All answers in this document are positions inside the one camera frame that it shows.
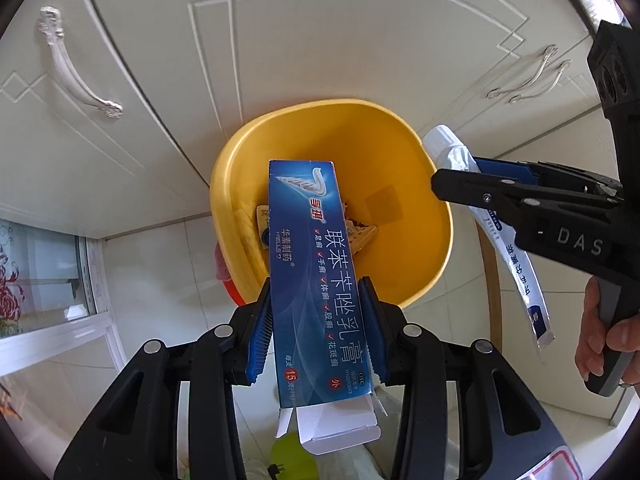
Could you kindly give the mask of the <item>person right hand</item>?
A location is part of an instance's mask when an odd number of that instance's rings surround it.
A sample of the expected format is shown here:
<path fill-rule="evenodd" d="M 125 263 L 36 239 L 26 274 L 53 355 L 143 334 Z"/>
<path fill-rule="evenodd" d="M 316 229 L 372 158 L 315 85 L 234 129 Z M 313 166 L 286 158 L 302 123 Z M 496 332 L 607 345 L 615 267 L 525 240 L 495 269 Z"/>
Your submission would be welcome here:
<path fill-rule="evenodd" d="M 575 353 L 575 364 L 585 382 L 589 375 L 602 376 L 604 372 L 603 349 L 630 352 L 634 358 L 627 366 L 622 381 L 639 391 L 640 382 L 640 322 L 638 315 L 606 328 L 599 318 L 600 287 L 592 276 L 587 282 L 584 296 L 584 312 Z"/>

